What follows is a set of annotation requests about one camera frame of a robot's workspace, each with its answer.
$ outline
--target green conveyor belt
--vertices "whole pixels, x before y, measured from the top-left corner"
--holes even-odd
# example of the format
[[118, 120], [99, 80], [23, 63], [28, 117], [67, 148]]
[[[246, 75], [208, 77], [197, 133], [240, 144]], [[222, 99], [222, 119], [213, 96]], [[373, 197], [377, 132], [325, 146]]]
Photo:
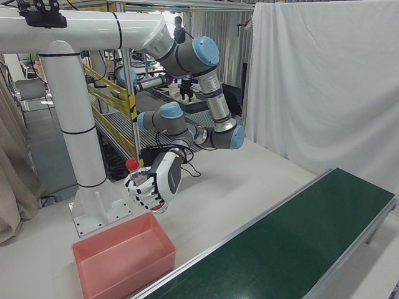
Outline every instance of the green conveyor belt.
[[393, 196], [335, 169], [147, 298], [302, 298]]

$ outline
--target floor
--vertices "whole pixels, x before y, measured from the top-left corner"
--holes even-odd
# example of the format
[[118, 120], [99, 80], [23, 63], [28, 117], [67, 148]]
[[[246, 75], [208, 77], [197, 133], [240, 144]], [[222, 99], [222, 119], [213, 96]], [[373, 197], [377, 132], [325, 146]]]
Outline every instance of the floor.
[[32, 111], [25, 112], [26, 126], [31, 136], [29, 144], [32, 158], [37, 175], [46, 188], [45, 195], [57, 195], [57, 201], [64, 200], [75, 196], [78, 189], [76, 178], [57, 113], [52, 105], [48, 109], [47, 103], [42, 102], [28, 103]]

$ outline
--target metal frame structure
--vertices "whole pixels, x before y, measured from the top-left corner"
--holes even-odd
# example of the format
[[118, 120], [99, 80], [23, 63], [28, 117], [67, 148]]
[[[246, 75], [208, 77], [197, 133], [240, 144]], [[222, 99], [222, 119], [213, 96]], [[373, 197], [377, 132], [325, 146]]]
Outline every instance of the metal frame structure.
[[[144, 290], [140, 291], [136, 295], [130, 297], [130, 299], [144, 299], [147, 297], [149, 294], [153, 293], [155, 290], [159, 289], [166, 283], [168, 283], [170, 280], [174, 279], [177, 277], [179, 274], [183, 273], [185, 270], [189, 269], [192, 267], [194, 264], [198, 263], [200, 260], [204, 259], [207, 257], [209, 254], [214, 252], [216, 249], [220, 248], [227, 242], [229, 242], [231, 239], [239, 235], [240, 233], [244, 232], [247, 228], [252, 226], [253, 224], [257, 223], [261, 219], [265, 218], [267, 215], [281, 207], [283, 204], [287, 203], [290, 201], [292, 198], [297, 196], [299, 193], [310, 187], [311, 185], [315, 184], [317, 181], [320, 181], [322, 178], [324, 178], [326, 175], [331, 173], [333, 169], [330, 169], [326, 171], [325, 173], [321, 174], [317, 178], [311, 180], [309, 183], [306, 185], [303, 185], [301, 188], [299, 188], [297, 191], [293, 192], [290, 194], [288, 197], [283, 199], [281, 202], [276, 204], [275, 206], [271, 207], [270, 209], [266, 210], [259, 216], [255, 217], [251, 221], [247, 222], [231, 234], [227, 235], [224, 239], [222, 239], [219, 243], [214, 244], [210, 248], [206, 249], [202, 253], [198, 254], [191, 260], [189, 260], [187, 263], [184, 263], [182, 266], [174, 269], [172, 272], [169, 274], [165, 275], [155, 283], [151, 284], [150, 286], [146, 287]], [[370, 241], [370, 238], [373, 237], [375, 231], [379, 228], [379, 226], [382, 224], [382, 222], [385, 220], [387, 215], [389, 214], [390, 211], [392, 211], [398, 203], [398, 199], [396, 196], [394, 196], [391, 201], [381, 210], [381, 212], [374, 218], [371, 223], [363, 230], [363, 232], [352, 242], [352, 244], [347, 248], [347, 250], [335, 261], [335, 263], [326, 271], [326, 273], [320, 278], [320, 280], [309, 290], [309, 292], [302, 297], [302, 299], [311, 299], [311, 298], [318, 298], [318, 295], [322, 292], [322, 290], [326, 287], [328, 284], [329, 280], [338, 272], [340, 267], [347, 261], [347, 259], [358, 249], [358, 247], [362, 243], [366, 243]]]
[[74, 1], [73, 5], [88, 6], [88, 5], [99, 5], [104, 3], [121, 3], [128, 4], [126, 11], [230, 11], [230, 12], [242, 12], [242, 11], [253, 11], [255, 4], [248, 4], [242, 2], [228, 2], [228, 1], [214, 1], [214, 0], [146, 0], [146, 1], [135, 1], [135, 0], [79, 0]]

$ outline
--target white pillar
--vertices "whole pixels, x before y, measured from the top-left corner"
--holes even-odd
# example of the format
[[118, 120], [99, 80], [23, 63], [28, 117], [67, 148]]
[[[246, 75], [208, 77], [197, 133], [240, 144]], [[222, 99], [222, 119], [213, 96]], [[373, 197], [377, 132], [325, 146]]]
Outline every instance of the white pillar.
[[129, 208], [106, 179], [79, 53], [61, 40], [51, 42], [46, 53], [41, 60], [79, 184], [72, 217], [82, 236], [127, 216]]

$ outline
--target white robotic hand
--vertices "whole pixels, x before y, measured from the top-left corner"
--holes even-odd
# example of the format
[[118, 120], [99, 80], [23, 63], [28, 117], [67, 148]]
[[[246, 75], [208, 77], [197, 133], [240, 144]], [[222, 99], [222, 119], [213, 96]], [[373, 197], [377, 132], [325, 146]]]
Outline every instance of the white robotic hand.
[[159, 154], [150, 170], [148, 179], [136, 186], [128, 176], [125, 186], [128, 188], [130, 198], [139, 207], [149, 210], [159, 209], [165, 202], [170, 202], [175, 197], [181, 182], [181, 158], [172, 151]]

